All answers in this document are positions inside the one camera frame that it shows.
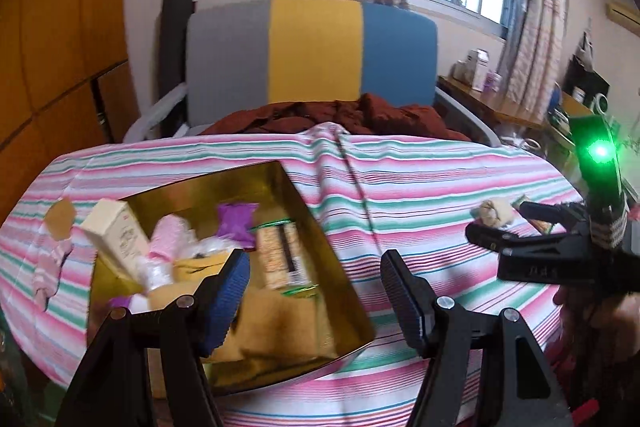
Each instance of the white box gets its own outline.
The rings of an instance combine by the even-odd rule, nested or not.
[[[149,252],[149,241],[125,201],[101,199],[80,225],[113,272],[138,282],[138,260]]]
[[[466,83],[471,89],[482,91],[489,72],[489,54],[484,50],[471,50],[466,58]]]

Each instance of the metal screw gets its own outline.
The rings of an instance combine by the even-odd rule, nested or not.
[[[453,308],[453,306],[456,305],[456,302],[451,297],[447,297],[445,295],[445,296],[442,296],[442,297],[438,297],[436,299],[436,304],[438,306],[440,306],[441,308],[444,308],[446,310],[450,310],[450,309]]]
[[[126,308],[114,308],[113,310],[111,310],[111,313],[109,314],[109,316],[114,321],[119,321],[120,319],[123,319],[126,315],[127,315]]]
[[[507,308],[504,311],[504,318],[511,322],[517,322],[520,318],[520,314],[513,308]]]
[[[191,308],[194,302],[193,295],[182,295],[176,299],[175,305],[178,308]]]

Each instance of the air conditioner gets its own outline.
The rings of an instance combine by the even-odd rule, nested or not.
[[[607,17],[640,37],[640,12],[619,2],[607,4]]]

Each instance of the armrest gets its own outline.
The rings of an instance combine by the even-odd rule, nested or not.
[[[124,137],[123,143],[142,142],[146,135],[158,125],[180,100],[187,96],[187,84],[178,84],[160,100],[158,100],[145,114],[138,118]]]
[[[489,147],[500,147],[500,140],[487,124],[439,87],[436,87],[435,102],[439,102],[446,107],[447,115],[444,121],[447,126],[451,125],[452,129],[466,134],[468,132],[466,129],[460,129],[460,124],[462,124],[465,128],[469,128],[473,134],[473,136],[469,136],[472,140]]]

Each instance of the wooden desk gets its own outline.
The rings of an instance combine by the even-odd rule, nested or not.
[[[438,86],[462,105],[477,113],[489,127],[494,128],[501,123],[510,123],[538,131],[547,128],[546,115],[542,118],[534,118],[530,111],[524,110],[503,94],[493,91],[476,91],[450,76],[440,76]],[[565,92],[562,93],[562,108],[569,116],[591,114],[587,107],[576,102]]]

